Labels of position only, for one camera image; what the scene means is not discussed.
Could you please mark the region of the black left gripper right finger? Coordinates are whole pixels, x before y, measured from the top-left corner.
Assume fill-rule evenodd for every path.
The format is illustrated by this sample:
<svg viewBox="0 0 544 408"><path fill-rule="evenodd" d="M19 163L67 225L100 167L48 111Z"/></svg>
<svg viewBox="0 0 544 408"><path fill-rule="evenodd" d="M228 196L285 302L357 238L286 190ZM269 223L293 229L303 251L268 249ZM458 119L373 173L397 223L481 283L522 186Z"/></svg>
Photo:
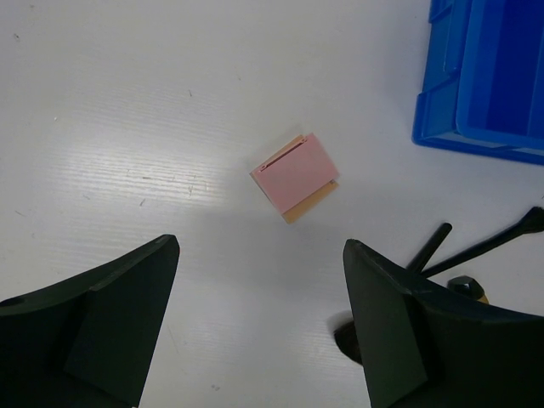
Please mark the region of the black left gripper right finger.
<svg viewBox="0 0 544 408"><path fill-rule="evenodd" d="M343 266L372 406L542 406L540 316L451 292L357 240Z"/></svg>

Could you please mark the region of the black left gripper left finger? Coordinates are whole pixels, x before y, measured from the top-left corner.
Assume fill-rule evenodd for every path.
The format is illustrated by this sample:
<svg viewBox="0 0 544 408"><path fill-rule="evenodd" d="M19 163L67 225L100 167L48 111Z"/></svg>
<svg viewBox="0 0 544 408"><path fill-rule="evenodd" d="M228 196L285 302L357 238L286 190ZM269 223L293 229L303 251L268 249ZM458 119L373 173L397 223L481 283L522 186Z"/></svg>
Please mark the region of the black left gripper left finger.
<svg viewBox="0 0 544 408"><path fill-rule="evenodd" d="M137 407L179 261L161 235L1 303L3 407Z"/></svg>

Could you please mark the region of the slim black makeup brush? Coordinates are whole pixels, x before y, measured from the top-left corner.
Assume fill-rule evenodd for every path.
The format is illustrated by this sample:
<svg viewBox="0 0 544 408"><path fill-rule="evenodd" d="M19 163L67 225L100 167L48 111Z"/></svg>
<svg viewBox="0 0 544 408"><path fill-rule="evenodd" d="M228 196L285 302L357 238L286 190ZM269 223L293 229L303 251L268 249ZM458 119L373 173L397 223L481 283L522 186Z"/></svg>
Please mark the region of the slim black makeup brush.
<svg viewBox="0 0 544 408"><path fill-rule="evenodd" d="M490 252L509 241L513 241L520 236L537 234L543 231L543 208L532 207L516 224L506 228L502 232L481 241L458 254L447 258L446 260L425 269L421 275L425 278L433 277L448 269L455 268L474 258Z"/></svg>

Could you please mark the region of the blue plastic organizer bin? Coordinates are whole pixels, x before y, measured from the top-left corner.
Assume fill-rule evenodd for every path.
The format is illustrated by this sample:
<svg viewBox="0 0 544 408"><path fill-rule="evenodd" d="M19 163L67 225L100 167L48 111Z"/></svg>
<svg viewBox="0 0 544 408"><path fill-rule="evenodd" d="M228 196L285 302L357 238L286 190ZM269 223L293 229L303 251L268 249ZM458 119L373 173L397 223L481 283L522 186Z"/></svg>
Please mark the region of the blue plastic organizer bin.
<svg viewBox="0 0 544 408"><path fill-rule="evenodd" d="M432 1L415 144L543 163L543 3Z"/></svg>

